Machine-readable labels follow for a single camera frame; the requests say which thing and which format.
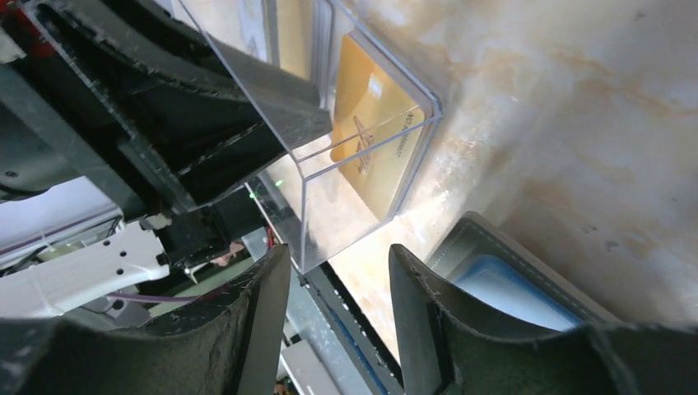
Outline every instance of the white bracket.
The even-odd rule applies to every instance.
[[[47,318],[170,274],[152,230],[137,222],[99,243],[0,278],[0,318]]]

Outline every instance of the plastic case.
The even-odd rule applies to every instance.
[[[437,98],[340,0],[180,1],[289,154],[248,186],[298,269],[392,220]]]

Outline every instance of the cable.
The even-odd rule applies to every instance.
[[[124,294],[122,292],[110,292],[105,295],[109,298],[128,300],[140,303],[187,303],[198,299],[198,296],[154,296],[139,294]]]

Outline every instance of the purple cable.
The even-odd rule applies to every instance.
[[[154,296],[139,294],[124,294],[121,292],[110,292],[105,295],[110,298],[128,300],[140,303],[187,303],[198,299],[198,296]]]

